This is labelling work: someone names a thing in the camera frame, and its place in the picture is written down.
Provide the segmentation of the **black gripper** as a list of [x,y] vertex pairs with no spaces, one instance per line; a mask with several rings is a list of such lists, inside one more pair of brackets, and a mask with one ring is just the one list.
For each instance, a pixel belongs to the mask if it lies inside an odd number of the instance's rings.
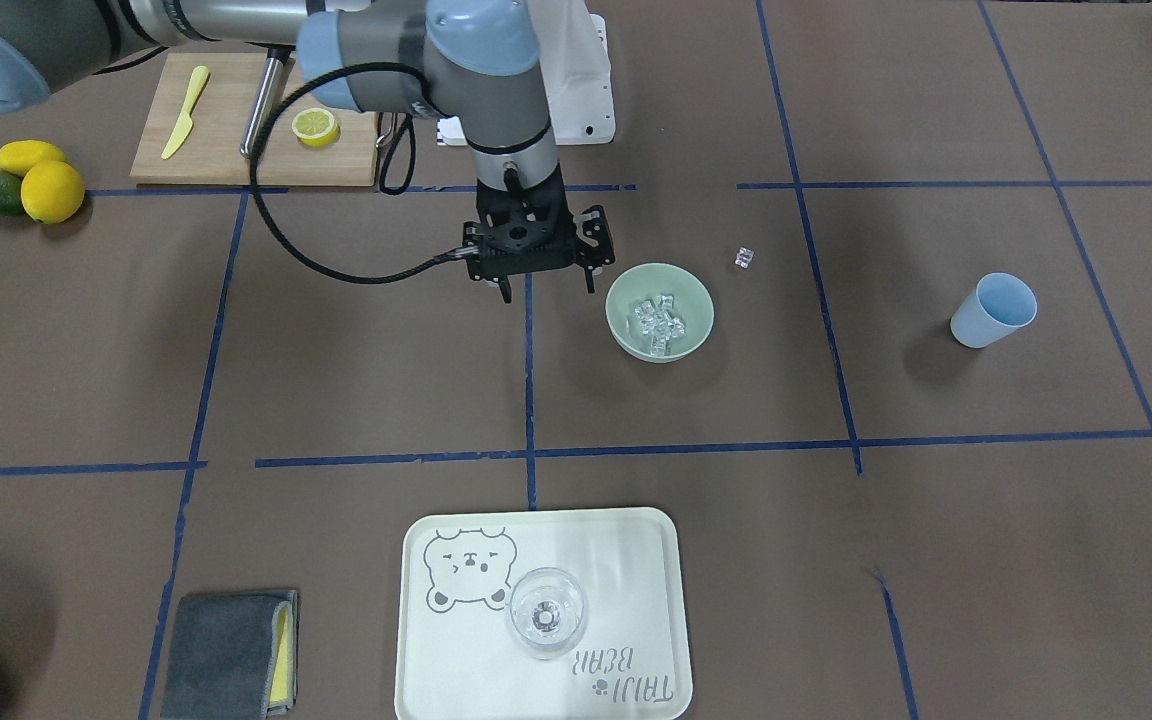
[[511,275],[579,266],[586,293],[594,293],[602,266],[616,262],[602,205],[573,214],[561,165],[526,188],[477,182],[475,209],[465,238],[477,253],[467,259],[467,273],[473,281],[494,281],[505,304],[513,302]]

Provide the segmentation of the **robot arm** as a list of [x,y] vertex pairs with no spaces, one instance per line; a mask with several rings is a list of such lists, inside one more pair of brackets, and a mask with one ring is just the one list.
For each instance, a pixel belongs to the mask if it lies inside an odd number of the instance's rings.
[[[389,285],[447,263],[511,301],[511,278],[579,266],[586,285],[614,262],[602,206],[568,205],[525,1],[0,1],[0,114],[32,108],[138,51],[187,41],[291,50],[301,88],[256,129],[247,187],[262,222],[308,270],[351,285]],[[476,213],[461,245],[389,275],[316,263],[285,237],[259,168],[276,120],[314,96],[335,109],[392,111],[399,135],[417,118],[454,118],[476,172]]]

